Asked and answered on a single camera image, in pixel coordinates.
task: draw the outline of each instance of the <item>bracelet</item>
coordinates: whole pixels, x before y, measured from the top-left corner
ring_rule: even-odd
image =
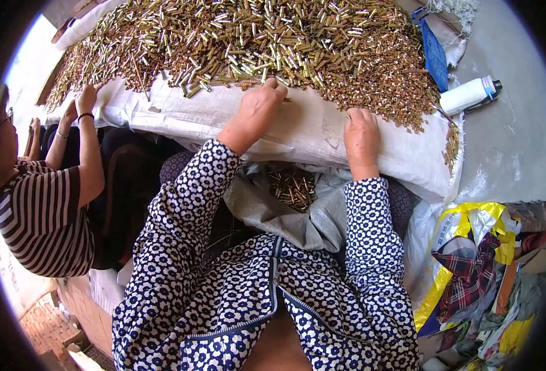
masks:
[[[91,113],[82,113],[81,115],[79,115],[79,117],[77,117],[77,123],[79,123],[79,120],[81,120],[83,116],[90,116],[91,119],[94,120],[94,115],[92,115]]]
[[[63,139],[67,139],[67,137],[69,137],[69,134],[67,135],[63,135],[59,132],[59,130],[57,129],[55,132],[54,132],[55,135],[58,135],[60,138],[63,138]]]

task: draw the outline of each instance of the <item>jacket zipper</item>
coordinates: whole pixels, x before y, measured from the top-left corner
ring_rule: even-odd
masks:
[[[270,317],[272,317],[275,314],[275,312],[277,312],[277,284],[278,284],[278,282],[277,282],[277,267],[279,265],[279,261],[278,261],[277,256],[279,255],[279,252],[281,251],[281,242],[282,241],[283,241],[283,239],[281,237],[277,237],[277,240],[275,241],[275,248],[273,249],[272,256],[271,256],[272,267],[273,267],[271,273],[272,273],[273,277],[269,281],[269,291],[272,293],[272,297],[273,297],[273,299],[272,299],[272,301],[273,301],[273,311],[270,312],[269,314],[267,314],[266,316],[253,319],[253,320],[248,321],[246,323],[243,323],[241,325],[233,326],[233,327],[227,328],[225,330],[210,332],[208,334],[188,335],[186,337],[188,340],[207,340],[207,339],[220,337],[220,336],[224,335],[226,332],[232,332],[232,331],[252,328],[257,324],[265,322]]]
[[[347,335],[347,334],[345,334],[343,332],[340,332],[340,331],[337,331],[337,330],[333,329],[332,327],[330,327],[330,325],[328,323],[326,323],[324,318],[322,318],[322,316],[318,314],[318,312],[316,312],[315,310],[309,308],[306,304],[304,304],[302,301],[300,301],[297,297],[295,297],[292,294],[285,291],[285,289],[283,287],[280,287],[280,289],[283,292],[284,297],[287,297],[294,305],[302,308],[302,310],[305,310],[311,316],[316,317],[329,332],[332,332],[333,334],[338,335],[338,336],[343,337],[343,338],[348,338],[348,339],[357,341],[359,343],[364,343],[364,344],[369,344],[369,345],[374,344],[372,341],[367,341],[367,340],[363,340],[363,339],[360,339],[360,338],[352,337],[352,336]]]

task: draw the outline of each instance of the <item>floral print sleeve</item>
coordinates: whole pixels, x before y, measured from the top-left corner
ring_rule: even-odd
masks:
[[[175,328],[193,293],[219,198],[241,167],[239,157],[215,139],[207,141],[175,182],[162,185],[133,247],[133,274],[125,300],[113,314],[113,355],[118,369],[132,359],[161,362],[153,354],[177,351],[141,347],[158,327]]]
[[[369,178],[345,186],[347,280],[385,348],[387,369],[417,369],[417,334],[404,289],[403,243],[393,231],[388,182]]]

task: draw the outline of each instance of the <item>white bottle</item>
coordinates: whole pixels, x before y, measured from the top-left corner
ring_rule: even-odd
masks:
[[[469,113],[497,98],[503,86],[491,76],[476,78],[442,93],[440,106],[446,115]]]

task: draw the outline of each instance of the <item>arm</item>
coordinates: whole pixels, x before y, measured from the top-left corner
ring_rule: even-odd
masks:
[[[34,132],[32,131],[32,127],[30,127],[30,129],[28,130],[28,141],[25,143],[24,154],[22,155],[22,158],[24,159],[27,159],[28,156],[30,156],[30,150],[32,149],[33,135],[34,135]]]
[[[355,289],[370,325],[385,349],[381,362],[395,369],[417,369],[417,334],[404,289],[403,243],[393,231],[388,182],[376,162],[380,131],[375,116],[351,109],[345,147],[353,182],[345,186],[347,206],[346,279]],[[392,354],[404,354],[398,359]]]
[[[77,113],[91,113],[95,100],[95,88],[86,85],[76,103]],[[79,120],[79,140],[79,208],[82,208],[102,193],[105,182],[98,135],[95,132],[94,119],[90,116],[83,116]]]
[[[114,310],[117,369],[134,368],[131,349],[152,337],[148,326],[179,330],[178,318],[193,294],[219,198],[241,167],[239,156],[269,129],[286,94],[287,89],[278,87],[275,79],[249,91],[238,115],[217,139],[205,143],[176,181],[163,184],[151,202],[150,216],[133,248],[133,275],[125,300]],[[160,367],[175,365],[166,359]]]
[[[50,145],[49,152],[46,154],[45,163],[47,167],[59,170],[63,163],[63,156],[65,155],[65,146],[67,145],[67,136],[69,136],[69,130],[71,124],[77,119],[77,110],[75,107],[75,101],[71,101],[65,114],[61,117],[59,127],[56,133],[60,135],[54,135],[52,144]]]
[[[27,145],[27,161],[38,161],[40,159],[40,120],[38,118],[32,119],[30,125],[32,130],[28,135]]]

